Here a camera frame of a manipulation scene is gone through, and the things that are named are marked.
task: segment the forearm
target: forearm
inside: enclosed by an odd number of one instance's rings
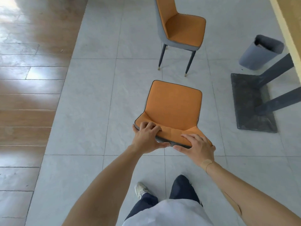
[[[214,162],[207,166],[207,174],[238,206],[248,226],[301,225],[301,218],[270,196],[239,179]]]
[[[129,146],[93,180],[62,226],[115,225],[141,155]]]

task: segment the white sneaker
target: white sneaker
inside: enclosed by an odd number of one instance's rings
[[[151,194],[151,192],[148,190],[148,188],[142,182],[138,182],[135,185],[135,192],[136,192],[136,195],[139,198],[139,200],[142,198],[143,194],[145,194],[145,193]]]

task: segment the wooden tabletop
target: wooden tabletop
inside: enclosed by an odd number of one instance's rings
[[[301,0],[270,0],[301,81]]]

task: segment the orange leather upholstery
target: orange leather upholstery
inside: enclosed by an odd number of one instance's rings
[[[156,0],[162,26],[169,40],[200,47],[202,45],[206,20],[200,16],[180,14],[175,0]]]
[[[135,120],[135,126],[140,128],[143,121],[154,122],[162,128],[157,137],[191,147],[191,143],[181,134],[205,137],[197,127],[201,103],[201,91],[155,80],[150,88],[145,111]]]

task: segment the wooden floor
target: wooden floor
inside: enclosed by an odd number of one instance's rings
[[[24,226],[87,0],[0,0],[0,225]]]

